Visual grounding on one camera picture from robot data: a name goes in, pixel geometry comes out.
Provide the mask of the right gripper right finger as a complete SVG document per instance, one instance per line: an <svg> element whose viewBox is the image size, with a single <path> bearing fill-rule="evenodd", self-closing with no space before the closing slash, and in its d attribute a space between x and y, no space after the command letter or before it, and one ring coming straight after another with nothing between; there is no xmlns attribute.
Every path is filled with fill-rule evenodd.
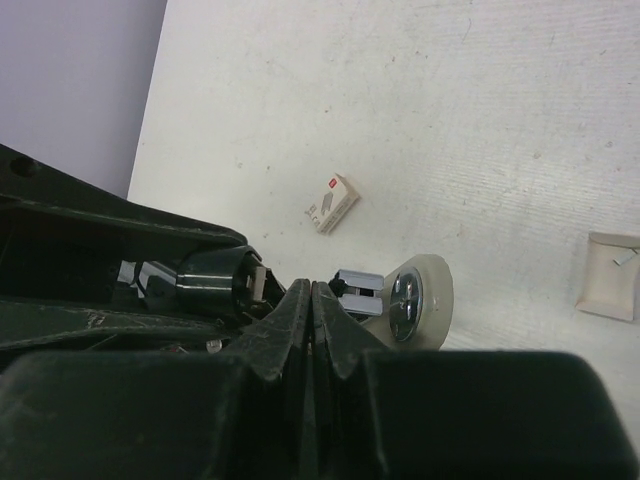
<svg viewBox="0 0 640 480"><path fill-rule="evenodd" d="M394 351L311 290L331 479L635 479L600 377L548 351Z"/></svg>

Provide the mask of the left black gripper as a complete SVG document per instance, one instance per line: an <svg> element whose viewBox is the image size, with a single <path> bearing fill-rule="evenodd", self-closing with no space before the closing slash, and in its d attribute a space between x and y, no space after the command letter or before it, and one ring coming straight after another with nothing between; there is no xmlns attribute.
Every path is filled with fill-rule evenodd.
<svg viewBox="0 0 640 480"><path fill-rule="evenodd" d="M76 302L109 302L124 261L247 244L233 229L129 202L3 145L1 351L186 353L229 343L248 327Z"/></svg>

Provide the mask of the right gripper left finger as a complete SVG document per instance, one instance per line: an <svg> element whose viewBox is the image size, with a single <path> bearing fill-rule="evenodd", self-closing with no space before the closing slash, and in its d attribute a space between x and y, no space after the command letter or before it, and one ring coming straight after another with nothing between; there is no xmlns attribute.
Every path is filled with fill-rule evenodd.
<svg viewBox="0 0 640 480"><path fill-rule="evenodd" d="M5 479L291 479L311 285L223 351L40 352L1 380Z"/></svg>

